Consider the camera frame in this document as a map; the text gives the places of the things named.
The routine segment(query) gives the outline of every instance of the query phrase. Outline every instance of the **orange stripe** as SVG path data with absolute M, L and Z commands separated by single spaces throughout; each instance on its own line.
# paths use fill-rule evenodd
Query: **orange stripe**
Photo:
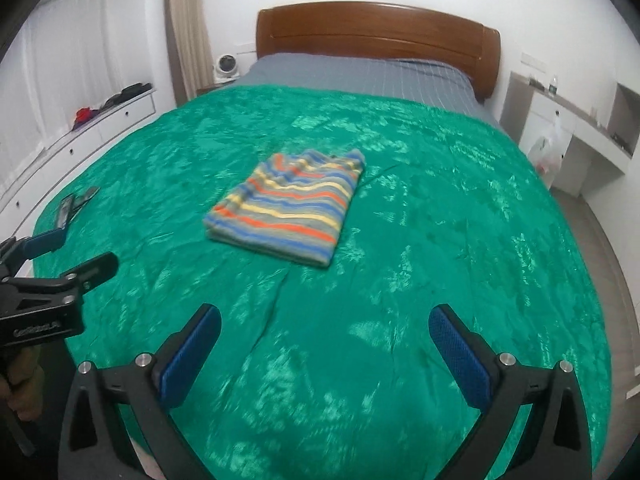
M 289 198 L 297 198 L 299 200 L 304 200 L 305 198 L 320 198 L 320 197 L 333 198 L 342 207 L 344 207 L 344 208 L 347 207 L 347 203 L 343 199 L 341 199 L 335 193 L 330 193 L 328 191 L 321 191 L 319 193 L 312 193 L 312 194 L 308 194 L 308 195 L 300 195 L 299 193 L 281 193 L 279 191 L 272 191 L 270 189 L 264 189 L 260 184 L 258 184 L 258 182 L 253 177 L 248 178 L 247 182 L 251 182 L 258 191 L 260 191 L 261 193 L 267 194 L 267 195 L 287 196 Z
M 273 162 L 274 165 L 276 167 L 276 170 L 278 171 L 291 171 L 293 174 L 299 175 L 303 178 L 322 178 L 324 177 L 324 173 L 305 173 L 305 171 L 300 170 L 300 168 L 289 168 L 288 170 L 285 170 L 282 166 L 282 154 L 281 153 L 276 153 L 273 156 Z
M 318 238 L 319 240 L 324 240 L 325 242 L 330 242 L 335 244 L 335 238 L 329 236 L 322 231 L 318 231 L 316 229 L 311 229 L 309 227 L 304 227 L 302 225 L 293 225 L 293 224 L 267 224 L 265 222 L 260 222 L 259 220 L 254 220 L 253 218 L 249 218 L 248 216 L 238 216 L 229 209 L 222 207 L 218 209 L 218 213 L 222 216 L 226 216 L 227 218 L 235 218 L 245 224 L 249 224 L 252 227 L 257 227 L 260 229 L 282 229 L 283 231 L 291 231 L 295 233 L 300 233 L 303 235 L 311 236 L 313 238 Z

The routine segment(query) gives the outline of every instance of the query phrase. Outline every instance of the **metal screw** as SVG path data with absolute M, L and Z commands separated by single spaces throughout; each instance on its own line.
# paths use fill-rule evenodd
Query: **metal screw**
M 560 369 L 563 372 L 571 373 L 574 371 L 574 366 L 569 361 L 562 359 L 562 361 L 560 361 Z
M 78 371 L 84 375 L 85 373 L 87 373 L 89 370 L 91 370 L 92 366 L 91 366 L 91 361 L 82 361 L 79 365 L 78 365 Z
M 144 368 L 145 366 L 148 366 L 148 364 L 151 362 L 151 354 L 140 354 L 138 357 L 136 357 L 136 365 Z
M 513 354 L 509 354 L 508 352 L 503 352 L 500 354 L 500 362 L 505 366 L 513 366 L 516 364 L 516 358 Z

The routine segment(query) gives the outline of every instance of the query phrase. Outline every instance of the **bed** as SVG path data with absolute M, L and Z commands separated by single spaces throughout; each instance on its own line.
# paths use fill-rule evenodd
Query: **bed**
M 60 193 L 102 188 L 36 273 L 105 250 L 121 261 L 86 297 L 75 359 L 128 362 L 213 303 L 222 335 L 173 416 L 217 478 L 429 479 L 478 416 L 428 335 L 430 309 L 449 303 L 496 351 L 574 364 L 595 463 L 610 403 L 602 313 L 557 205 L 479 104 L 498 32 L 323 2 L 261 11 L 257 53 L 237 84 L 133 133 Z M 206 211 L 259 161 L 309 147 L 366 157 L 328 269 L 205 238 Z

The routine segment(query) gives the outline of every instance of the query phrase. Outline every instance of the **striped towel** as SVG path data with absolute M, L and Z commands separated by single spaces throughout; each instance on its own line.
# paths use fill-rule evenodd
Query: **striped towel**
M 207 234 L 302 264 L 327 267 L 364 168 L 351 150 L 331 157 L 275 153 L 204 218 Z

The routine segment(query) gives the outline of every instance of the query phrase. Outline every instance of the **wooden floor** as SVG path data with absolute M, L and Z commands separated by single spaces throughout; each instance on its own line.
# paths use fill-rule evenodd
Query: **wooden floor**
M 604 480 L 615 469 L 640 433 L 640 395 L 626 400 L 626 392 L 640 383 L 640 333 L 631 296 L 620 264 L 600 223 L 582 198 L 552 189 L 564 213 L 596 288 L 611 352 L 611 414 L 607 442 L 593 473 Z

